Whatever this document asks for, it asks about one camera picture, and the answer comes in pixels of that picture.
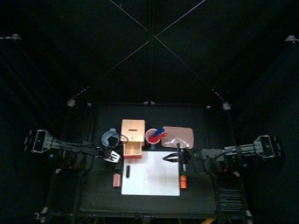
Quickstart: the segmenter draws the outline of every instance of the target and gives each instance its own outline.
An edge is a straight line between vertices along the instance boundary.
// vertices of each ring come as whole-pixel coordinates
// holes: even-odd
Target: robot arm
[[[91,142],[69,143],[61,141],[43,129],[31,130],[30,135],[25,140],[25,145],[25,150],[30,150],[34,153],[45,153],[50,149],[58,149],[62,151],[83,153],[95,158],[103,158],[113,163],[118,163],[121,159],[121,156],[113,150],[105,150],[101,147],[95,147]]]
[[[281,157],[281,145],[276,137],[259,136],[253,144],[225,147],[225,150],[202,150],[202,158],[215,158],[225,161],[227,157],[251,157],[258,156],[263,160]]]

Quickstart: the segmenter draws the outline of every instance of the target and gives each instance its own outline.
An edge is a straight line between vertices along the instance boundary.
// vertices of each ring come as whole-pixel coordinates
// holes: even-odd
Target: wooden block
[[[129,142],[142,143],[146,139],[146,120],[123,120],[122,135],[129,139]]]

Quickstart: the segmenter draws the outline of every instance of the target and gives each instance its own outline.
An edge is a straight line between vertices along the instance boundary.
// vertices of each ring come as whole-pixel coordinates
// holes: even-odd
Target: white paper sheet
[[[143,151],[139,159],[126,159],[122,194],[179,196],[179,164],[163,160],[171,151]]]

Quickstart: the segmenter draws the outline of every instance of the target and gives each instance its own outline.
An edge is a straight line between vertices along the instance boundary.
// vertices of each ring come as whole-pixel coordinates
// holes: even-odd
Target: black enclosure
[[[299,223],[298,11],[297,0],[0,1],[0,222],[39,223],[47,203],[73,223],[199,222],[221,216],[218,189],[235,187],[257,223]],[[105,163],[89,157],[85,175],[57,177],[25,138],[43,129],[95,143],[126,116],[193,127],[199,151],[276,136],[282,159],[254,159],[229,183],[195,161],[181,199],[134,197],[125,209]]]

